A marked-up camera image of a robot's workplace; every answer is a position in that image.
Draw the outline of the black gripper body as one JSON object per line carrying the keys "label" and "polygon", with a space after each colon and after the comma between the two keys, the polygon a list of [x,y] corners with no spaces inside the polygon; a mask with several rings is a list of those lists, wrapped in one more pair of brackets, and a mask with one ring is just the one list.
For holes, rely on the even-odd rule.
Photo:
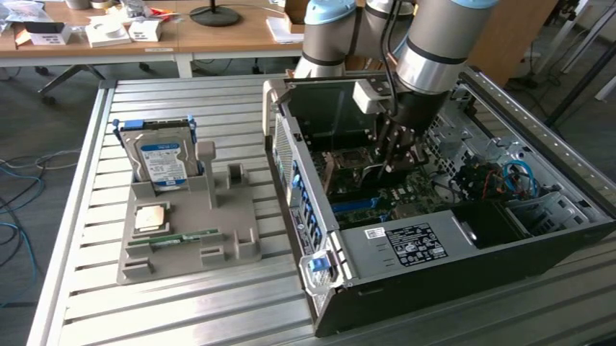
{"label": "black gripper body", "polygon": [[398,93],[397,108],[390,116],[391,120],[407,130],[413,130],[417,136],[424,136],[448,96],[449,92],[438,94]]}

